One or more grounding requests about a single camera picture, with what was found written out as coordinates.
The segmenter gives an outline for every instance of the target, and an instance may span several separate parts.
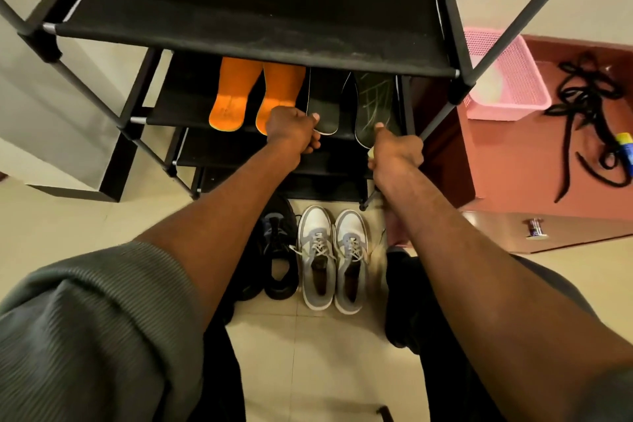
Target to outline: gray sleeve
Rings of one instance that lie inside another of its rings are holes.
[[[184,420],[202,386],[194,286],[146,243],[62,260],[0,304],[0,420]]]
[[[633,421],[633,368],[607,372],[584,394],[574,422]]]

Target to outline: basket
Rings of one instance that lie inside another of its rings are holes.
[[[502,32],[465,29],[465,34],[468,51],[475,65],[475,61],[491,49]],[[498,77],[495,80],[501,86],[500,90],[496,88],[498,97],[492,104],[483,104],[476,100],[479,94],[473,90],[464,99],[469,119],[518,121],[536,110],[545,110],[551,106],[550,94],[523,37],[514,39],[491,68],[492,73],[482,76],[480,81],[490,75]]]

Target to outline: hand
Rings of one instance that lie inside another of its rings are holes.
[[[321,147],[321,134],[314,130],[319,114],[306,115],[295,107],[277,106],[270,113],[266,123],[268,144],[288,148],[297,155],[311,154]]]
[[[383,123],[376,124],[374,158],[367,165],[374,171],[374,181],[380,187],[391,175],[402,169],[417,169],[424,162],[422,139],[415,135],[396,137]]]

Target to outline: white sneaker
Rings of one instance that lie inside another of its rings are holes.
[[[337,277],[334,303],[347,315],[356,314],[367,298],[367,230],[359,213],[344,210],[334,226]]]
[[[332,250],[332,223],[324,208],[308,207],[299,220],[297,253],[303,270],[303,299],[313,311],[332,303],[336,290],[336,259]]]

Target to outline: small bottle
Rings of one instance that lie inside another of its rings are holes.
[[[633,137],[628,132],[622,132],[615,136],[620,144],[620,151],[629,159],[629,173],[633,176]]]

